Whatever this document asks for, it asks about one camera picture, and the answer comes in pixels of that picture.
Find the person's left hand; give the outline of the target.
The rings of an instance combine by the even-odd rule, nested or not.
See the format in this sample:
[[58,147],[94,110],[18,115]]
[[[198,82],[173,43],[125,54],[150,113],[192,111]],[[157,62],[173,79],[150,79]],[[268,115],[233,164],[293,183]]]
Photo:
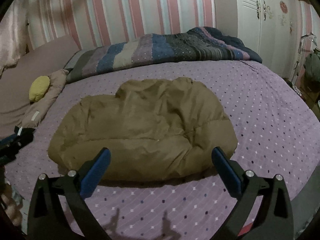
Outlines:
[[13,225],[21,226],[22,215],[16,202],[12,198],[12,188],[9,184],[5,184],[4,192],[1,194],[1,200],[3,200],[5,204],[4,211]]

